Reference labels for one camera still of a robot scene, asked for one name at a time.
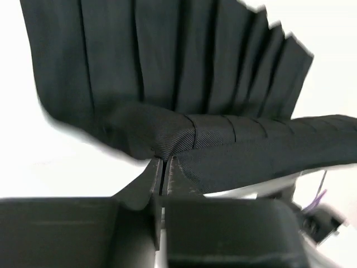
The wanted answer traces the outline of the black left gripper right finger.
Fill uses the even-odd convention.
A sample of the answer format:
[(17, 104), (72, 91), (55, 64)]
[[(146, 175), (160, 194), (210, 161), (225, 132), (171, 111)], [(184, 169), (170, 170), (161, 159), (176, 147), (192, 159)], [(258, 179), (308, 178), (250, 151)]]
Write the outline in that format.
[(313, 267), (289, 199), (298, 174), (203, 195), (171, 158), (162, 176), (163, 267)]

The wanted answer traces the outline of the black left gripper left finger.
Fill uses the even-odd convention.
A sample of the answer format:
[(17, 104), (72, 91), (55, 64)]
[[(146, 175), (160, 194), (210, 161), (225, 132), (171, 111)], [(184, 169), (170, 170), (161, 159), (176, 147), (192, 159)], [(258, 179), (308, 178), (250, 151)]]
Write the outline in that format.
[(1, 201), (2, 267), (153, 267), (163, 163), (112, 197)]

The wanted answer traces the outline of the black pleated skirt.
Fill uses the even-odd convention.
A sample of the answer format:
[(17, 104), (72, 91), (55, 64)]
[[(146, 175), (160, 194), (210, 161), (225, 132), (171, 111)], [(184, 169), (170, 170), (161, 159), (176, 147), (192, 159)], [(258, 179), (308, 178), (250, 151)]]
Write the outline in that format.
[(22, 1), (55, 120), (203, 193), (356, 163), (356, 119), (292, 118), (312, 54), (238, 1)]

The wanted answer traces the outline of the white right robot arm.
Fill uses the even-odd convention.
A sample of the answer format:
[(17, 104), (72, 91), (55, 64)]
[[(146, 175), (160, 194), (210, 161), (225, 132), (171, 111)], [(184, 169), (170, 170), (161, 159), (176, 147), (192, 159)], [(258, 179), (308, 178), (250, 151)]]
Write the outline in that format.
[(324, 170), (312, 202), (298, 213), (305, 252), (311, 267), (356, 267), (356, 227), (338, 210), (321, 200), (327, 170)]

